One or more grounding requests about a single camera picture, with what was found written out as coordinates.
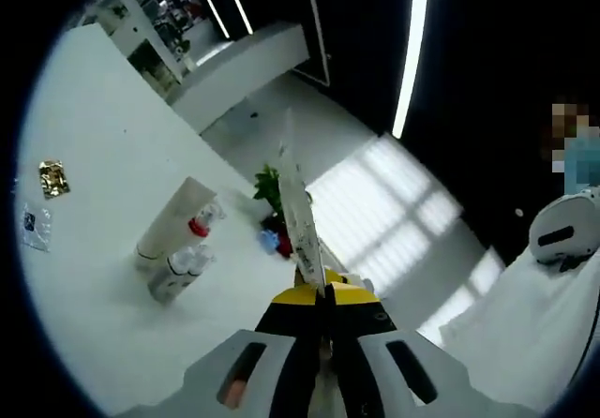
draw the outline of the ceiling light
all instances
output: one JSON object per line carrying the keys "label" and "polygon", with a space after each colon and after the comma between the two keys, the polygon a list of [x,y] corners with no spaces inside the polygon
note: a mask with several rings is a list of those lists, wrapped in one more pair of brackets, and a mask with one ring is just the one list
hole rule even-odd
{"label": "ceiling light", "polygon": [[244,21],[244,25],[246,26],[246,30],[247,32],[252,35],[252,33],[254,31],[252,31],[252,27],[250,26],[250,22],[248,21],[248,17],[246,16],[246,12],[244,11],[244,8],[242,7],[242,3],[240,3],[240,0],[233,0],[235,1],[235,5],[237,6],[237,9],[240,12],[240,15],[242,16],[242,20]]}
{"label": "ceiling light", "polygon": [[411,104],[414,78],[416,77],[416,69],[419,65],[419,53],[421,52],[421,41],[423,40],[427,4],[428,0],[412,0],[409,42],[406,49],[406,60],[404,62],[402,84],[400,85],[400,95],[397,99],[396,117],[394,119],[394,127],[392,128],[392,135],[397,139],[402,135],[402,129],[406,122],[406,115],[409,111],[409,105]]}
{"label": "ceiling light", "polygon": [[221,28],[221,31],[223,31],[225,38],[229,38],[229,32],[227,32],[227,29],[225,29],[225,24],[223,24],[221,17],[218,16],[218,12],[217,12],[217,9],[215,8],[215,5],[213,4],[213,2],[211,0],[206,0],[206,1],[208,2],[208,6],[213,11],[213,14],[215,14],[215,18],[217,19],[218,25]]}

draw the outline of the person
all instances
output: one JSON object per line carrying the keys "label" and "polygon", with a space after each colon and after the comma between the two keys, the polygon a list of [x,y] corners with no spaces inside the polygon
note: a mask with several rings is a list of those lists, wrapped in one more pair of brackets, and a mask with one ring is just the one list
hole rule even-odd
{"label": "person", "polygon": [[542,135],[541,156],[551,162],[560,179],[554,183],[556,196],[576,194],[588,186],[600,185],[600,123],[583,104],[552,104],[550,126]]}

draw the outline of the white counter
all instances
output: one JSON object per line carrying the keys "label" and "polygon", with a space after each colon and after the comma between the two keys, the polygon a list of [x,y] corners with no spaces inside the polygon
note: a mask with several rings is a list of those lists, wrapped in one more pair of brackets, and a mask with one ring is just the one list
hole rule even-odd
{"label": "white counter", "polygon": [[[71,192],[45,201],[38,164],[63,161]],[[82,390],[107,413],[177,390],[186,368],[239,328],[253,328],[292,285],[254,222],[227,198],[252,186],[131,67],[98,25],[57,43],[22,132],[17,196],[53,213],[51,252],[22,246],[44,330]],[[170,308],[156,304],[130,254],[188,175],[225,201],[207,243],[217,263]]]}
{"label": "white counter", "polygon": [[167,101],[200,134],[245,97],[305,60],[302,26],[276,22],[202,63],[173,88]]}

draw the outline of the green plant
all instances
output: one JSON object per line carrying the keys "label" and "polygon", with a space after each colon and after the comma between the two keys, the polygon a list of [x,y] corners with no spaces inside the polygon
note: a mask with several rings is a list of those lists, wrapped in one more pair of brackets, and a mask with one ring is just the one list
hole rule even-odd
{"label": "green plant", "polygon": [[[281,193],[279,193],[279,172],[270,167],[268,164],[264,164],[264,168],[261,172],[254,174],[256,178],[256,193],[254,194],[255,200],[267,200],[273,210],[281,219],[283,219],[283,208],[281,206]],[[312,203],[312,196],[307,192],[308,200]]]}

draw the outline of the white cylinder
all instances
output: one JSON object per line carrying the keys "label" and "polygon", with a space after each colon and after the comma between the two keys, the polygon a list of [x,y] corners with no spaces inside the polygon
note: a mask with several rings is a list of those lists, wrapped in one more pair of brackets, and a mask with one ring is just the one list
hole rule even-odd
{"label": "white cylinder", "polygon": [[188,177],[171,196],[136,246],[136,266],[146,274],[165,264],[166,258],[193,241],[189,221],[215,192]]}

